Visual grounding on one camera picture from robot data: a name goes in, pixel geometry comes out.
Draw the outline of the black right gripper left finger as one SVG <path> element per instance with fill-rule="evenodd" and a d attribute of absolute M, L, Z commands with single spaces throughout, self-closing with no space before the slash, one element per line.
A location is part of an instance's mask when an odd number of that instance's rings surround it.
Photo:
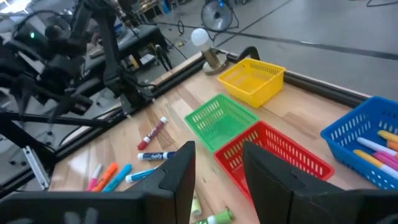
<path fill-rule="evenodd" d="M 0 224 L 188 224 L 195 142 L 123 192 L 24 192 L 0 201 Z"/>

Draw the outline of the teal highlighter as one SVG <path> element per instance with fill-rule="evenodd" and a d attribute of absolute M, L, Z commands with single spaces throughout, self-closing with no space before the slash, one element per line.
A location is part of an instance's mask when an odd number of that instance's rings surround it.
<path fill-rule="evenodd" d="M 103 192 L 114 191 L 118 185 L 124 180 L 125 176 L 127 176 L 132 171 L 132 165 L 126 164 L 122 170 L 104 187 Z"/>

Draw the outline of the orange highlighter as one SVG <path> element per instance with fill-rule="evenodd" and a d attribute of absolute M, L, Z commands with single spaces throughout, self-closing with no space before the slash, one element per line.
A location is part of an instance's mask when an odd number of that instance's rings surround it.
<path fill-rule="evenodd" d="M 91 189 L 92 192 L 100 192 L 104 189 L 106 184 L 110 181 L 114 173 L 117 171 L 118 165 L 117 163 L 111 163 L 108 168 L 105 170 L 104 174 L 101 176 L 97 184 Z"/>

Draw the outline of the yellow-capped white pen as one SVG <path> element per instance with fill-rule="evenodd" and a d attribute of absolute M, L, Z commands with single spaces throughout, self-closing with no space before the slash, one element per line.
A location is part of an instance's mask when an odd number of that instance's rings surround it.
<path fill-rule="evenodd" d="M 398 180 L 398 171 L 396 171 L 392 167 L 390 167 L 388 165 L 385 165 L 384 163 L 382 163 L 381 161 L 379 161 L 375 157 L 369 155 L 368 153 L 366 153 L 366 152 L 364 152 L 362 150 L 355 149 L 353 152 L 358 157 L 360 157 L 363 160 L 365 160 L 366 162 L 372 164 L 373 166 L 377 167 L 378 169 L 382 170 L 383 172 L 389 174 L 391 177 L 393 177 L 393 178 Z"/>

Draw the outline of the black-capped white pen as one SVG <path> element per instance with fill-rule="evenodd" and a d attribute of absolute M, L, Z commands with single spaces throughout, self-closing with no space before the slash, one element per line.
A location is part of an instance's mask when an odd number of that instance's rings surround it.
<path fill-rule="evenodd" d="M 360 144 L 372 149 L 373 151 L 385 152 L 386 154 L 388 154 L 390 156 L 398 158 L 398 152 L 397 151 L 389 149 L 388 147 L 382 146 L 382 145 L 380 145 L 378 143 L 372 142 L 372 141 L 370 141 L 368 139 L 359 137 L 359 138 L 357 138 L 357 142 L 359 142 Z"/>

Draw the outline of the teal Expo marker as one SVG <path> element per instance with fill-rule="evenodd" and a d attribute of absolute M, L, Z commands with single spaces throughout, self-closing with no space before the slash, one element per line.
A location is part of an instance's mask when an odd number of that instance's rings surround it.
<path fill-rule="evenodd" d="M 136 172 L 134 174 L 129 174 L 129 175 L 125 176 L 125 181 L 127 183 L 133 183 L 133 182 L 140 181 L 143 178 L 145 178 L 148 175 L 150 175 L 151 173 L 153 173 L 153 171 L 155 171 L 156 168 L 157 167 L 151 168 L 151 169 L 147 169 L 147 170 L 144 170 L 144 171 L 140 171 L 140 172 Z"/>

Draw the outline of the red plastic basket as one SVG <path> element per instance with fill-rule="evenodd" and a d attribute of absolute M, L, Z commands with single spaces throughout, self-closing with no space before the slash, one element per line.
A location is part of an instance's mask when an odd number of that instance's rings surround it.
<path fill-rule="evenodd" d="M 215 161 L 249 202 L 252 202 L 252 199 L 243 167 L 244 141 L 253 142 L 285 162 L 321 180 L 328 180 L 335 173 L 331 165 L 308 149 L 265 122 L 258 121 L 213 154 Z"/>

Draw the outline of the green Expo marker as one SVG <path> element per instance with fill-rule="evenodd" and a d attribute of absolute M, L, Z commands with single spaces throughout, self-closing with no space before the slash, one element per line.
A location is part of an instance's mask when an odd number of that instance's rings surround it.
<path fill-rule="evenodd" d="M 205 219 L 196 221 L 191 224 L 230 224 L 234 220 L 234 214 L 231 210 L 226 209 L 215 215 L 211 215 Z"/>

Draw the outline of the red marker cap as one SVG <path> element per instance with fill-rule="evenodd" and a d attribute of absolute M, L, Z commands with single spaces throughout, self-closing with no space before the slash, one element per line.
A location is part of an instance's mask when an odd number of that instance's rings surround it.
<path fill-rule="evenodd" d="M 137 149 L 142 151 L 144 150 L 147 145 L 152 141 L 156 135 L 162 130 L 162 128 L 167 123 L 166 117 L 161 117 L 159 122 L 151 129 L 151 131 L 142 139 L 142 141 L 137 145 Z"/>

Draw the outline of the blue plastic basket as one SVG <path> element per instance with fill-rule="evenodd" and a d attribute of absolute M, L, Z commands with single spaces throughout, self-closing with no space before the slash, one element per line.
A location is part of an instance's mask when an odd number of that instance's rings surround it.
<path fill-rule="evenodd" d="M 374 150 L 357 141 L 365 138 L 380 145 L 386 140 L 377 132 L 385 130 L 398 134 L 398 102 L 379 96 L 372 96 L 349 113 L 336 120 L 321 132 L 335 159 L 357 174 L 368 179 L 380 189 L 398 190 L 398 179 L 390 176 L 353 151 L 360 149 L 369 155 Z"/>

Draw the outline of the yellow plastic basket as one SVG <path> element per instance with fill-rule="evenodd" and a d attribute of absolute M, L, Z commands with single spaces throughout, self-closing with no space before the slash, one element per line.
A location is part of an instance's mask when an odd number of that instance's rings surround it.
<path fill-rule="evenodd" d="M 282 90 L 284 72 L 284 67 L 244 58 L 223 72 L 218 81 L 230 95 L 258 108 Z"/>

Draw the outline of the bulb lamp with brass base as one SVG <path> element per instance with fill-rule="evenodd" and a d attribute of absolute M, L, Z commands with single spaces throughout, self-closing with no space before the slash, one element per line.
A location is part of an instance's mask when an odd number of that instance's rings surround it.
<path fill-rule="evenodd" d="M 197 28 L 191 33 L 191 40 L 194 46 L 198 47 L 206 62 L 202 70 L 206 75 L 216 75 L 228 66 L 228 59 L 225 55 L 217 55 L 211 45 L 207 31 Z"/>

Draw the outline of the round floor fan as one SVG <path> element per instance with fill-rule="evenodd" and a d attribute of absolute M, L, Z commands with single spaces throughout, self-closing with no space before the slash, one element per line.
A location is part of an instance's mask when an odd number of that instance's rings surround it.
<path fill-rule="evenodd" d="M 201 21 L 210 31 L 225 31 L 232 24 L 233 10 L 225 0 L 205 0 L 201 9 Z"/>

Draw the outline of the black frame strut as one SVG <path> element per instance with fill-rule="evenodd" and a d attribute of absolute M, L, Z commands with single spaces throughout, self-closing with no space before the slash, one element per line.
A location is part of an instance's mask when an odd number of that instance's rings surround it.
<path fill-rule="evenodd" d="M 32 122 L 32 123 L 48 123 L 63 124 L 72 126 L 89 126 L 89 127 L 106 127 L 111 123 L 103 119 L 83 119 L 83 118 L 64 118 L 51 117 L 37 114 L 19 114 L 15 112 L 0 111 L 0 119 L 9 119 L 12 121 Z"/>

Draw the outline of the silver metal bracket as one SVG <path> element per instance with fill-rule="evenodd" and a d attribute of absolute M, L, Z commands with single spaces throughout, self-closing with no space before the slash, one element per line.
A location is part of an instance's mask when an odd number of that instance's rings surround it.
<path fill-rule="evenodd" d="M 26 146 L 22 148 L 22 151 L 30 165 L 30 168 L 32 169 L 35 178 L 37 179 L 40 187 L 42 190 L 47 190 L 50 185 L 50 179 L 49 176 L 44 169 L 44 166 L 42 165 L 39 157 L 37 154 L 34 152 L 33 149 L 31 149 L 29 146 Z"/>

